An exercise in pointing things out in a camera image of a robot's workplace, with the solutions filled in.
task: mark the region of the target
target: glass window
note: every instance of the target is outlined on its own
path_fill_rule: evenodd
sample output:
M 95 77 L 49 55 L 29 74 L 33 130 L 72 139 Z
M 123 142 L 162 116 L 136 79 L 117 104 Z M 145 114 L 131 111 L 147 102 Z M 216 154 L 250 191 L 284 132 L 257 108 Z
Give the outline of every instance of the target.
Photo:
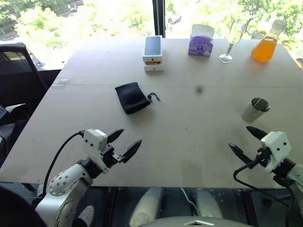
M 214 38 L 226 38 L 237 17 L 249 21 L 243 39 L 260 39 L 275 19 L 285 20 L 280 40 L 294 58 L 303 58 L 302 0 L 166 0 L 165 35 L 189 38 L 192 25 L 203 24 L 214 28 Z
M 0 44 L 23 42 L 46 68 L 85 38 L 145 35 L 155 35 L 152 0 L 0 0 Z

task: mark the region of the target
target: champagne flute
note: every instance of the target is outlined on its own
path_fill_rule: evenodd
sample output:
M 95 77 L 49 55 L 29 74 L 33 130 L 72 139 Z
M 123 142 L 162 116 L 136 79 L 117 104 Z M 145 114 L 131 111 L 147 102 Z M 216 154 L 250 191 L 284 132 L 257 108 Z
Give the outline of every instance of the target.
M 223 63 L 230 63 L 232 61 L 232 57 L 229 55 L 232 50 L 232 46 L 241 40 L 246 30 L 246 26 L 247 22 L 245 20 L 238 19 L 233 21 L 227 38 L 230 44 L 227 52 L 219 56 L 220 61 L 222 61 Z

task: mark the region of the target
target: purple tissue box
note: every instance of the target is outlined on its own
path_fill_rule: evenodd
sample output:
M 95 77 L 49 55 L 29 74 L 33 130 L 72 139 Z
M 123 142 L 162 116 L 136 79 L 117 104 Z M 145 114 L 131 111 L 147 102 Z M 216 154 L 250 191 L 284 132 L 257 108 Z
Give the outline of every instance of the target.
M 213 45 L 213 39 L 208 36 L 190 36 L 188 54 L 210 56 Z

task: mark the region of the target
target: white table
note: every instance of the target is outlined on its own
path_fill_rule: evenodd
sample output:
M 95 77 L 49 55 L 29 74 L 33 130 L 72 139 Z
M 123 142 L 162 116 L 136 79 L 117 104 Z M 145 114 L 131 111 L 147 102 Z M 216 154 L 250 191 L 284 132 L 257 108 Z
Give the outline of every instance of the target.
M 268 63 L 254 61 L 258 41 L 242 40 L 232 49 L 234 61 L 218 55 L 228 43 L 215 40 L 210 57 L 188 56 L 188 40 L 165 39 L 163 72 L 145 73 L 143 39 L 99 42 L 76 52 L 49 89 L 0 170 L 0 181 L 42 183 L 62 143 L 82 128 L 110 133 L 124 128 L 113 144 L 123 153 L 143 139 L 137 154 L 114 166 L 94 186 L 165 186 L 241 188 L 232 178 L 243 163 L 227 141 L 254 158 L 260 142 L 246 129 L 241 113 L 254 97 L 272 109 L 252 126 L 284 131 L 292 145 L 290 158 L 303 162 L 302 72 L 278 45 Z M 115 87 L 138 82 L 144 94 L 155 92 L 145 109 L 126 115 Z M 203 93 L 196 87 L 202 85 Z M 60 154 L 51 178 L 85 158 L 82 139 L 72 140 Z M 240 178 L 257 187 L 279 187 L 260 166 Z

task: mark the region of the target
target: stainless steel cup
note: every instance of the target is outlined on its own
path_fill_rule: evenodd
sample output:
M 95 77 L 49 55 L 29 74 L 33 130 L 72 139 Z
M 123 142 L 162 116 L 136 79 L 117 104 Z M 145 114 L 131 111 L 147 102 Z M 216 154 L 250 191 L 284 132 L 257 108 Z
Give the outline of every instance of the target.
M 242 119 L 246 122 L 253 122 L 268 110 L 270 110 L 268 101 L 263 98 L 254 98 L 244 110 Z

